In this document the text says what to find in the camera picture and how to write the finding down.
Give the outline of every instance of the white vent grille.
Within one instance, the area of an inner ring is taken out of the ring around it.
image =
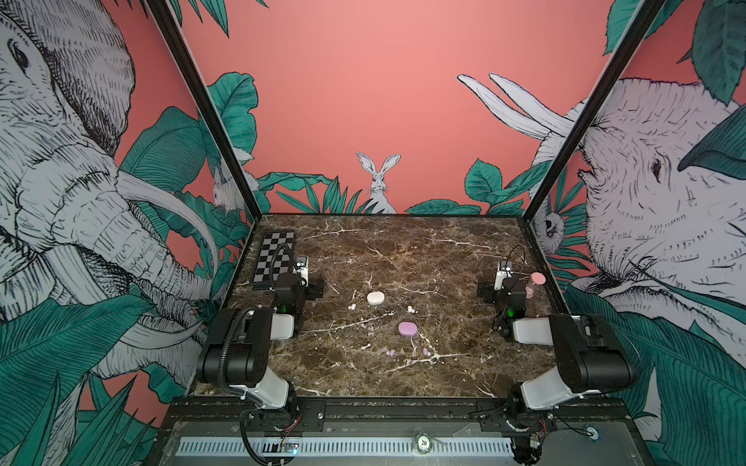
[[[271,453],[279,450],[279,437],[250,437],[249,443],[257,453],[266,458],[291,456],[291,453]],[[425,456],[442,457],[513,457],[509,438],[438,438],[433,449]],[[297,456],[419,456],[408,437],[293,437],[287,444],[298,444]],[[183,437],[176,456],[248,456],[241,438],[237,437]]]

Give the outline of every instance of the elephant ear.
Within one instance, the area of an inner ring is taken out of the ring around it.
[[[103,4],[0,0],[0,12],[31,38],[88,134],[113,155],[127,127],[134,68],[122,34]]]

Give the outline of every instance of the vertical black pole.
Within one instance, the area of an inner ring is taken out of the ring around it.
[[[257,204],[257,200],[254,199],[254,195],[251,194],[251,189],[248,187],[248,183],[246,183],[246,178],[243,174],[243,169],[233,153],[233,146],[231,145],[231,141],[228,139],[228,135],[225,133],[220,116],[213,106],[207,88],[203,85],[199,70],[192,61],[187,44],[181,36],[179,25],[174,20],[171,10],[169,10],[169,6],[166,2],[167,0],[148,0],[148,6],[150,7],[151,13],[153,13],[153,18],[158,24],[164,40],[168,44],[169,49],[171,49],[171,54],[174,56],[174,60],[176,60],[176,64],[178,65],[181,74],[184,76],[184,80],[187,82],[186,85],[189,87],[192,97],[197,103],[197,109],[202,115],[202,118],[204,118],[205,124],[210,129],[210,133],[215,139],[220,155],[228,165],[228,170],[231,171],[233,180],[238,185],[241,196],[243,197],[244,202],[246,202],[246,208],[255,223],[261,218],[262,211],[259,209],[259,205]]]
[[[570,157],[575,153],[577,146],[580,144],[580,140],[586,134],[586,131],[593,123],[593,119],[596,117],[598,112],[601,110],[606,98],[609,97],[614,85],[618,81],[624,68],[630,62],[630,59],[635,54],[638,45],[645,38],[645,34],[653,24],[658,12],[663,7],[666,0],[643,0],[643,4],[640,6],[638,13],[632,19],[630,27],[627,29],[627,33],[621,38],[619,46],[614,51],[614,54],[609,59],[609,64],[604,70],[604,74],[601,79],[598,80],[598,84],[588,97],[588,103],[585,108],[580,112],[580,115],[575,122],[575,126],[570,131],[570,134],[565,139],[565,144],[557,154],[557,158],[554,159],[552,166],[549,168],[547,176],[544,177],[539,191],[533,196],[531,203],[528,205],[526,212],[523,214],[523,218],[527,223],[533,220],[533,217],[539,211],[539,207],[542,205],[544,199],[549,196],[554,184],[557,182],[557,178],[560,177],[562,170],[565,168],[567,163],[570,161]]]

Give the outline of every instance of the rabbit ear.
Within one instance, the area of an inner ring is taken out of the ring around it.
[[[363,166],[363,170],[370,174],[375,174],[375,163],[373,163],[370,157],[362,152],[357,152],[357,158],[360,159],[360,165]]]
[[[388,170],[393,169],[394,165],[399,163],[399,160],[401,160],[401,155],[399,154],[390,156],[388,159],[386,159],[386,162],[383,163],[383,167],[381,167],[380,172],[386,173]]]

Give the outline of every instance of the rabbit illustration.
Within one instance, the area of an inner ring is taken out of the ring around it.
[[[360,159],[360,165],[363,166],[363,169],[373,175],[373,182],[371,183],[371,199],[372,204],[375,203],[375,207],[373,207],[371,213],[396,213],[396,209],[389,204],[389,201],[386,199],[386,195],[384,194],[386,191],[386,181],[383,180],[383,176],[388,170],[392,169],[394,165],[399,163],[401,155],[394,154],[387,158],[380,171],[376,171],[373,160],[362,152],[357,152],[357,158]]]

